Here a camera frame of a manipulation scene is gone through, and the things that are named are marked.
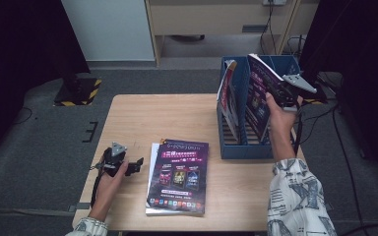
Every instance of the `gray carpet floor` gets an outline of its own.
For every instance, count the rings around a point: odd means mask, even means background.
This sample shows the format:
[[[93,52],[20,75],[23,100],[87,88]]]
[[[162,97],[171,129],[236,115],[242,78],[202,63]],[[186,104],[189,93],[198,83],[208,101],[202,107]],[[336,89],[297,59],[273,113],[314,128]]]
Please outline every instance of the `gray carpet floor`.
[[[180,60],[197,66],[192,70],[93,69],[91,77],[100,78],[102,82],[92,105],[53,106],[61,80],[30,90],[25,108],[0,145],[0,209],[46,210],[52,216],[0,211],[0,235],[64,235],[72,230],[74,213],[68,208],[75,205],[82,194],[114,95],[217,92],[220,60],[204,58],[216,63],[212,70],[199,69],[200,65],[191,60]],[[334,97],[328,90],[326,95]],[[303,107],[302,140],[308,136],[309,139],[301,147],[311,171],[324,186],[326,202],[331,206],[329,215],[337,232],[344,235],[360,226],[347,160],[364,224],[378,224],[378,164],[374,159],[360,157],[360,148],[345,116],[338,111],[335,112],[336,123],[346,157],[334,127],[333,113],[322,116],[314,125],[312,117],[329,111],[335,104],[330,100],[328,104]],[[94,123],[97,123],[94,138],[84,143],[90,137],[87,130],[92,129]],[[367,235],[378,235],[378,227],[367,232]],[[349,235],[366,234],[358,231]]]

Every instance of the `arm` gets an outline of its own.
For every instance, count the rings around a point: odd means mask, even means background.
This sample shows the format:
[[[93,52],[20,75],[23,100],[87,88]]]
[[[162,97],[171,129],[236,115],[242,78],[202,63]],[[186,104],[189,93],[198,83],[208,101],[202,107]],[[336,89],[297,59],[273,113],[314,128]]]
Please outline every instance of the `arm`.
[[[290,143],[296,114],[283,111],[269,93],[266,98],[271,110],[270,140],[276,161],[270,186],[268,235],[307,235],[308,232],[337,235],[325,208],[320,181],[304,161],[296,158]]]
[[[114,177],[110,177],[106,173],[101,176],[97,186],[96,200],[91,212],[88,217],[79,221],[73,232],[66,236],[99,236],[107,234],[107,225],[104,222],[127,168],[128,161],[125,161]]]

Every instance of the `black curtain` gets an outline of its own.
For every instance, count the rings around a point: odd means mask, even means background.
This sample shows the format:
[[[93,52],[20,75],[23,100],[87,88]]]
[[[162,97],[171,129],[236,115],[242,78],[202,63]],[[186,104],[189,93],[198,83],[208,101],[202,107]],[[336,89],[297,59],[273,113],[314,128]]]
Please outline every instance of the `black curtain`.
[[[60,0],[0,0],[0,141],[29,89],[89,72]]]
[[[362,154],[378,161],[378,2],[321,0],[299,62],[304,78],[344,76],[338,93]]]

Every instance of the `hazard tape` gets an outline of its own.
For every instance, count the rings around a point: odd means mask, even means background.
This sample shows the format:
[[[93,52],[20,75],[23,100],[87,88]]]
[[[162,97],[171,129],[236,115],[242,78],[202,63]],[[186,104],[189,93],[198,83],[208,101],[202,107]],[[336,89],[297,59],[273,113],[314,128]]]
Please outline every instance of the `hazard tape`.
[[[54,102],[54,105],[55,106],[90,105],[94,101],[94,98],[97,94],[97,91],[99,90],[99,85],[100,85],[101,82],[102,82],[102,80],[96,80],[94,82],[94,86],[93,86],[87,100],[82,100],[82,101],[66,100],[66,101],[61,101],[61,102]]]

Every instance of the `wooden table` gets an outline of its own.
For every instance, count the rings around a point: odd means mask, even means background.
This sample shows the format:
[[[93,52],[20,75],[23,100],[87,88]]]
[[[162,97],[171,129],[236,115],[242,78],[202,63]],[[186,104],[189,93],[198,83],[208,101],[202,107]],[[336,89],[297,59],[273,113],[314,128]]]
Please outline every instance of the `wooden table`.
[[[216,94],[124,94],[114,97],[92,165],[117,142],[126,158],[145,158],[140,173],[126,177],[106,222],[119,231],[265,231],[271,160],[222,160]],[[206,212],[197,216],[146,216],[150,153],[160,139],[208,142]],[[97,171],[91,170],[80,202],[91,201]],[[73,225],[89,210],[78,209]]]

